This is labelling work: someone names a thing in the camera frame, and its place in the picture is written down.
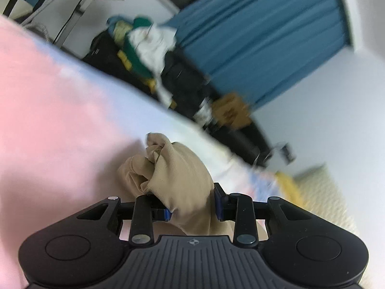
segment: pile of clothes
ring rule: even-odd
[[[251,165],[271,155],[248,106],[236,93],[220,96],[184,55],[176,30],[145,17],[113,16],[83,61],[130,83],[164,107],[195,121]]]

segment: bed sheet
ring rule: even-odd
[[[190,147],[228,193],[278,194],[194,123],[4,17],[0,67],[1,289],[26,285],[17,252],[28,235],[105,197],[125,200],[116,170],[149,132]]]

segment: metal screw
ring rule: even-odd
[[[151,238],[149,235],[135,235],[131,238],[131,241],[136,244],[145,244],[150,242]]]
[[[239,235],[239,236],[237,237],[237,241],[238,241],[239,243],[242,243],[242,244],[252,244],[253,242],[256,241],[256,239],[255,239],[255,237],[252,236],[252,235],[247,235],[247,234],[245,234],[245,235]]]

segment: bed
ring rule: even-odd
[[[105,197],[125,199],[116,170],[149,132],[190,147],[226,192],[280,194],[193,122],[4,17],[0,49],[0,288],[26,285],[17,251],[28,235]]]

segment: beige cloth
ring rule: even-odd
[[[215,214],[214,183],[202,161],[181,143],[148,134],[147,158],[135,155],[118,174],[134,197],[153,193],[172,212],[171,224],[186,235],[229,235],[231,223]]]

